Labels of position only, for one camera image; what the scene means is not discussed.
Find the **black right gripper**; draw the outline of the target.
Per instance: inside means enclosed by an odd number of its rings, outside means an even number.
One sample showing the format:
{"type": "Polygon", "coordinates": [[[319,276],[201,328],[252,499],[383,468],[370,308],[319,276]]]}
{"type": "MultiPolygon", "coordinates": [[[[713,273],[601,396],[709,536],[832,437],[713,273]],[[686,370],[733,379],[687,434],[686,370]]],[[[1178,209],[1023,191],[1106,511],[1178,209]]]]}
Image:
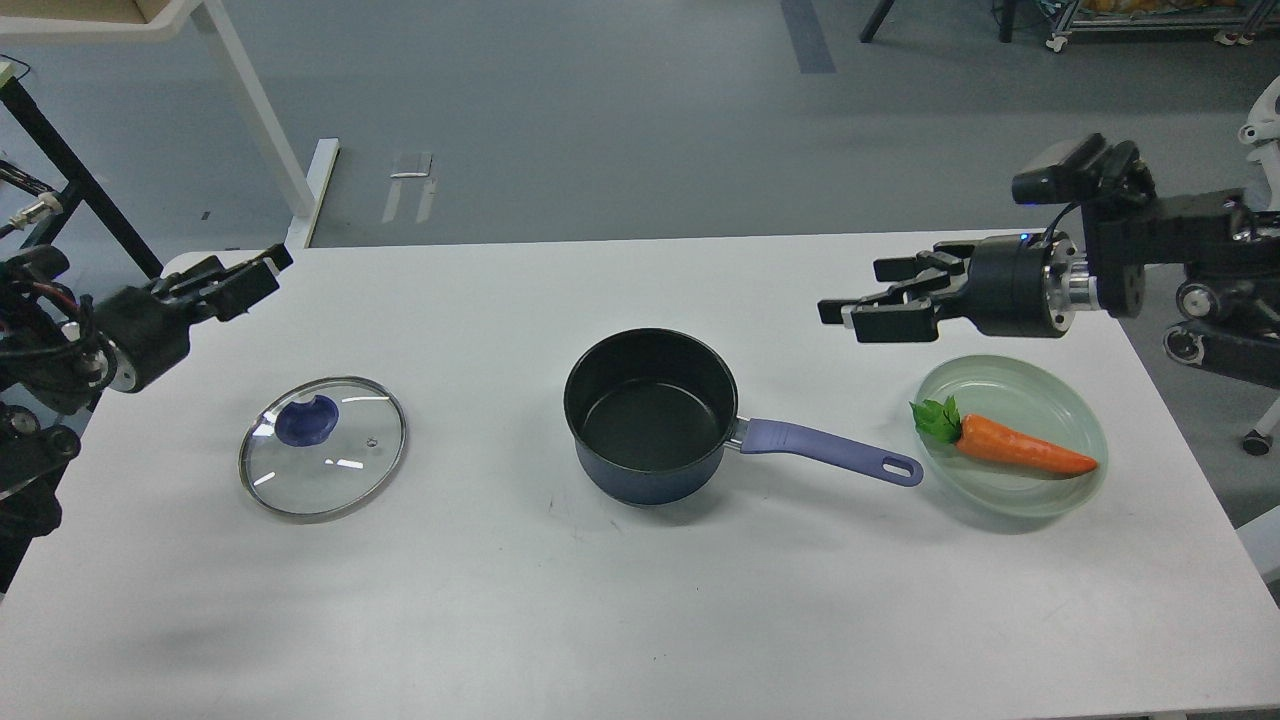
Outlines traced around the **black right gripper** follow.
{"type": "Polygon", "coordinates": [[[1065,233],[1018,233],[973,241],[945,241],[909,258],[873,263],[876,279],[923,283],[943,278],[942,299],[890,288],[859,299],[823,299],[824,325],[841,325],[864,345],[929,343],[942,322],[964,318],[993,337],[1060,338],[1074,311],[1062,275],[1076,256],[1065,233]]]}

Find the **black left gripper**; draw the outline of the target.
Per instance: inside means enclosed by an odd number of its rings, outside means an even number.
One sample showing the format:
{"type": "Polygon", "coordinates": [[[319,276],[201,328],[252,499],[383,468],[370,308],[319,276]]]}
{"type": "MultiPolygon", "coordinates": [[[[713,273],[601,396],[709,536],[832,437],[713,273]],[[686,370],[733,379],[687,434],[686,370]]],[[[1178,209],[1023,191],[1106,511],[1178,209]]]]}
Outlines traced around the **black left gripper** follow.
{"type": "Polygon", "coordinates": [[[116,364],[109,384],[138,393],[188,357],[196,322],[229,322],[279,288],[279,274],[293,264],[276,243],[255,258],[225,266],[205,258],[150,284],[125,287],[95,304],[93,324],[116,364]]]}

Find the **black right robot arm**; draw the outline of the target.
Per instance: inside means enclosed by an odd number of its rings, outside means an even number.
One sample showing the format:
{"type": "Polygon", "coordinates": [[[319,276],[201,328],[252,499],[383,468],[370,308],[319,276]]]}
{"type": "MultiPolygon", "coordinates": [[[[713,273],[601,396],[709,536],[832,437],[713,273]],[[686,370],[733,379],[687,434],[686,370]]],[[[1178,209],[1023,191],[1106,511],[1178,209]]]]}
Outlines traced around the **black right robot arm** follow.
{"type": "Polygon", "coordinates": [[[879,293],[824,299],[822,323],[863,343],[932,342],[963,318],[992,337],[1059,338],[1075,314],[1137,316],[1146,270],[1175,265],[1181,320],[1162,337],[1175,363],[1277,387],[1277,214],[1239,190],[1162,197],[1130,141],[1064,141],[1011,183],[1020,205],[1082,214],[1082,242],[1042,231],[936,243],[874,263],[879,293]]]}

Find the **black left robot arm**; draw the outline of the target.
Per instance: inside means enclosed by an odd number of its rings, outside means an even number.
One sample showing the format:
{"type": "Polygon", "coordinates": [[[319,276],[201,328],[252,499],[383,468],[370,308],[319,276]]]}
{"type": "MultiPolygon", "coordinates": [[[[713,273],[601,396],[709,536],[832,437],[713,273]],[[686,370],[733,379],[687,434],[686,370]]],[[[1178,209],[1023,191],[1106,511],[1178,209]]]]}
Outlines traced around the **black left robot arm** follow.
{"type": "Polygon", "coordinates": [[[229,322],[274,293],[293,263],[282,243],[227,265],[191,268],[96,300],[60,282],[69,268],[40,245],[3,261],[3,587],[31,543],[61,525],[58,487],[82,450],[68,419],[110,389],[138,393],[183,361],[191,331],[229,322]]]}

